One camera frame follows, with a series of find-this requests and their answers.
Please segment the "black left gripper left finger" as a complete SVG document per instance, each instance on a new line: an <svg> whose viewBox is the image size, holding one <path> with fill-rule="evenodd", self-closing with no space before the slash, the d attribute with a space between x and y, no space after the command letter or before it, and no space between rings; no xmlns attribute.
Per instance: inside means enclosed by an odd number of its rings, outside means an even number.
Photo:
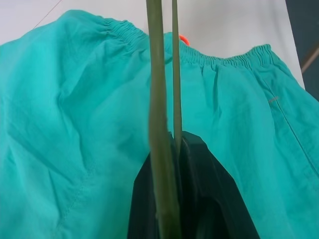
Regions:
<svg viewBox="0 0 319 239"><path fill-rule="evenodd" d="M179 158L174 154L174 172L176 178L177 196L179 202L179 216L181 226L181 239L183 239L183 185L182 185L182 157L183 157L183 139L180 144ZM156 203L153 190L153 176L151 169L150 154L142 165L133 187L133 194L130 207L128 239L160 239L160 228L156 219Z"/></svg>

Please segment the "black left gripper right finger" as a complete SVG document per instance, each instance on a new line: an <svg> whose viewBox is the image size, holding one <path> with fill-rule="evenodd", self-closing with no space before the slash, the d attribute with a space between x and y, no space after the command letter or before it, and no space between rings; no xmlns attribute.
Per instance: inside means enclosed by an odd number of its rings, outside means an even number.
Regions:
<svg viewBox="0 0 319 239"><path fill-rule="evenodd" d="M258 239L239 189L201 137L183 132L181 221L185 239Z"/></svg>

